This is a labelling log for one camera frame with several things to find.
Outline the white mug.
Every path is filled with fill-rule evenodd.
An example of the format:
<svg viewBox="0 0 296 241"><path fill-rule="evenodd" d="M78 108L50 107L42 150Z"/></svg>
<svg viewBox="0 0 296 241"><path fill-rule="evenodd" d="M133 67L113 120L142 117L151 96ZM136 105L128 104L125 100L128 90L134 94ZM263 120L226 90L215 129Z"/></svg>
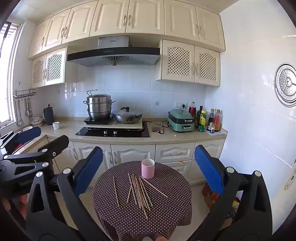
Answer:
<svg viewBox="0 0 296 241"><path fill-rule="evenodd" d="M58 130L60 128L60 122L59 121L53 122L52 125L53 125L54 130Z"/></svg>

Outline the black kettle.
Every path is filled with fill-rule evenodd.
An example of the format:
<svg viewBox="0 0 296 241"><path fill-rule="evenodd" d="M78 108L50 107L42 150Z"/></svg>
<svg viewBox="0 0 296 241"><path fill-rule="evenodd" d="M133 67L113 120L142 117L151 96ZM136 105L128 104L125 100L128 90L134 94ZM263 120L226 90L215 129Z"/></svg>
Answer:
<svg viewBox="0 0 296 241"><path fill-rule="evenodd" d="M44 108L44 118L45 122L48 126L52 125L54 122L54 113L53 113L53 107L48 104L46 108Z"/></svg>

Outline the utensil hanging rack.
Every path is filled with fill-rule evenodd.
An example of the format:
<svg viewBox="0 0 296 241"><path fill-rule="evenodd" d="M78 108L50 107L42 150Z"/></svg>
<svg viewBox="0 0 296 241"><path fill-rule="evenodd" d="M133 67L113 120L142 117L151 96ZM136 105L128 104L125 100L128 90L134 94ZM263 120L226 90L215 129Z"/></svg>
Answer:
<svg viewBox="0 0 296 241"><path fill-rule="evenodd" d="M34 119L32 110L32 97L36 94L36 89L13 91L17 126L25 126L27 125L27 123L30 123Z"/></svg>

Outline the steel steamer pot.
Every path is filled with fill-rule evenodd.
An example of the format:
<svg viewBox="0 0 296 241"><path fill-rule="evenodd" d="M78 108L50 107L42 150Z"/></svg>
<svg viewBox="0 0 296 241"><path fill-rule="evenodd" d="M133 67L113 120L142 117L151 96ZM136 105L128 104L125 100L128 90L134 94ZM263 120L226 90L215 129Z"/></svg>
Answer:
<svg viewBox="0 0 296 241"><path fill-rule="evenodd" d="M109 118L111 115L111 107L115 102L108 94L92 94L96 89L86 91L88 97L84 104L87 106L88 115L93 120L102 120Z"/></svg>

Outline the polka dot tablecloth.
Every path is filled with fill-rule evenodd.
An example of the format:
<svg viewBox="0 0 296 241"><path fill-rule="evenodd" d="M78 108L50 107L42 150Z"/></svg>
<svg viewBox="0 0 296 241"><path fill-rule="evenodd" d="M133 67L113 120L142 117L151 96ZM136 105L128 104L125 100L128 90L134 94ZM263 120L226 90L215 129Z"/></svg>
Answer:
<svg viewBox="0 0 296 241"><path fill-rule="evenodd" d="M154 176L141 175L141 162L119 164L102 173L93 187L93 206L112 240L170 238L192 220L192 192L185 177L156 163Z"/></svg>

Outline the lower cabinets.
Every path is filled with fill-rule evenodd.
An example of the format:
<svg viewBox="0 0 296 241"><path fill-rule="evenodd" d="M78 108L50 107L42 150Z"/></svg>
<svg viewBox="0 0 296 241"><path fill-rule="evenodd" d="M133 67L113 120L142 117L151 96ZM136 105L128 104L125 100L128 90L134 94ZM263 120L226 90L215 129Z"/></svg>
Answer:
<svg viewBox="0 0 296 241"><path fill-rule="evenodd" d="M212 157L219 158L224 143L224 139L167 145L107 145L70 141L69 146L53 159L53 170L55 174L59 174L65 168L74 167L79 160L86 158L94 147L99 146L103 150L103 162L90 184L91 187L107 169L144 159L152 159L173 168L181 173L191 186L196 186L203 184L205 178L195 161L195 148L203 145Z"/></svg>

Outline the steel wok with lid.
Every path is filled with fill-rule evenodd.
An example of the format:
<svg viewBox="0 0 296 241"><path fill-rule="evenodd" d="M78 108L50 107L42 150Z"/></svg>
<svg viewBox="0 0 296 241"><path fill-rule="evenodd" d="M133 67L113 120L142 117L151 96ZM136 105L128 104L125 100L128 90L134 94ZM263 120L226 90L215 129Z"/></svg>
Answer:
<svg viewBox="0 0 296 241"><path fill-rule="evenodd" d="M117 122L123 124L137 123L142 119L141 111L131 111L128 106L115 110L112 115Z"/></svg>

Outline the dark sauce bottle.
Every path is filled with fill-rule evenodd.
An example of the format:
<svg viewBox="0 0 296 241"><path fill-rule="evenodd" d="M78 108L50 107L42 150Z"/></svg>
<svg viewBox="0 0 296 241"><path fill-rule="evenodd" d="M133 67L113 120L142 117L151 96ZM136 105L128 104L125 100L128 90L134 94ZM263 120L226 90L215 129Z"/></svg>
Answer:
<svg viewBox="0 0 296 241"><path fill-rule="evenodd" d="M214 123L214 109L211 109L210 116L208 119L208 126L207 126L207 130L210 132L213 131L213 123Z"/></svg>

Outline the red sauce bottle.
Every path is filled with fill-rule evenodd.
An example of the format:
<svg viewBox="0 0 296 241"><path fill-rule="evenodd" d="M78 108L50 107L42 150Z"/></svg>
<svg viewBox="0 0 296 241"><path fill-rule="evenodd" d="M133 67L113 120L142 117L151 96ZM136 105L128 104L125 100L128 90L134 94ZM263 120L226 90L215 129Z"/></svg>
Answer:
<svg viewBox="0 0 296 241"><path fill-rule="evenodd" d="M214 118L214 131L220 131L220 109L217 109L215 118Z"/></svg>

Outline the black gas stove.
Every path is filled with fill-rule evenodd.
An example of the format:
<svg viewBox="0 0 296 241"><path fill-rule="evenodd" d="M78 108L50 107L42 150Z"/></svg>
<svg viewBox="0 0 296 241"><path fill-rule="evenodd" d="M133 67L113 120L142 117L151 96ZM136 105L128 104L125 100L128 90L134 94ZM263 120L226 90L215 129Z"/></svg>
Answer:
<svg viewBox="0 0 296 241"><path fill-rule="evenodd" d="M142 128L91 128L83 127L76 133L77 136L109 137L109 138L149 138L149 130L146 122Z"/></svg>

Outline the green oil bottle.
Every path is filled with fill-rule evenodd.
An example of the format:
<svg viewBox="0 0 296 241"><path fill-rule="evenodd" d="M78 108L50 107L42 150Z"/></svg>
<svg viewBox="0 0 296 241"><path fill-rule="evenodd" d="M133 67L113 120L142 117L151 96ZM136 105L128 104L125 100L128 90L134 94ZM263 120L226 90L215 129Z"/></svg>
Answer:
<svg viewBox="0 0 296 241"><path fill-rule="evenodd" d="M205 110L202 110L199 118L198 131L200 132L205 131L206 118L207 118L207 112Z"/></svg>

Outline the pink cup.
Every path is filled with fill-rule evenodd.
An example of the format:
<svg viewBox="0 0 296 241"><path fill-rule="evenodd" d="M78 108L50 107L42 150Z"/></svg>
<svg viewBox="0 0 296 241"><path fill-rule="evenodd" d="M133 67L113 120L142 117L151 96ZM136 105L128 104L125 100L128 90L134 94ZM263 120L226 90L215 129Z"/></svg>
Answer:
<svg viewBox="0 0 296 241"><path fill-rule="evenodd" d="M154 165L153 159L144 159L141 163L142 177L145 179L150 179L154 176Z"/></svg>

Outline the green electric cooker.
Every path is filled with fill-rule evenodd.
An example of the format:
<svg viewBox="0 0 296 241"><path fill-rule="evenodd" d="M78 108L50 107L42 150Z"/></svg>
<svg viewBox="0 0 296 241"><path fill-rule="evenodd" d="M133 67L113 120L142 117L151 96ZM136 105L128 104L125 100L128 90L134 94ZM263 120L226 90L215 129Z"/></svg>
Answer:
<svg viewBox="0 0 296 241"><path fill-rule="evenodd" d="M172 109L168 112L167 124L178 133L191 132L194 129L194 118L183 109Z"/></svg>

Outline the range hood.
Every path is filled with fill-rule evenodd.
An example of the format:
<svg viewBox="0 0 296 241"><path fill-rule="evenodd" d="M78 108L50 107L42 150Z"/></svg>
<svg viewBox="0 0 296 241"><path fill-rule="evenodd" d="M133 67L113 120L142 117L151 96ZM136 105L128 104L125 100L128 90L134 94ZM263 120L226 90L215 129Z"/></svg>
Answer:
<svg viewBox="0 0 296 241"><path fill-rule="evenodd" d="M118 65L156 65L160 56L159 47L133 47L129 37L100 38L96 49L71 53L67 61L84 67Z"/></svg>

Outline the upper cabinets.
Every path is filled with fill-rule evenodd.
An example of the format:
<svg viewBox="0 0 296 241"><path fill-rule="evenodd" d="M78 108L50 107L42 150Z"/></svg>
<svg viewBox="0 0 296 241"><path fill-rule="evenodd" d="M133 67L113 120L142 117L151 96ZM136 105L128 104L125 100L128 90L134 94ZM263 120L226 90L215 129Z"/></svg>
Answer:
<svg viewBox="0 0 296 241"><path fill-rule="evenodd" d="M218 14L182 1L89 1L36 26L28 54L31 87L68 82L68 54L118 36L129 37L129 46L161 49L158 81L220 86L225 41Z"/></svg>

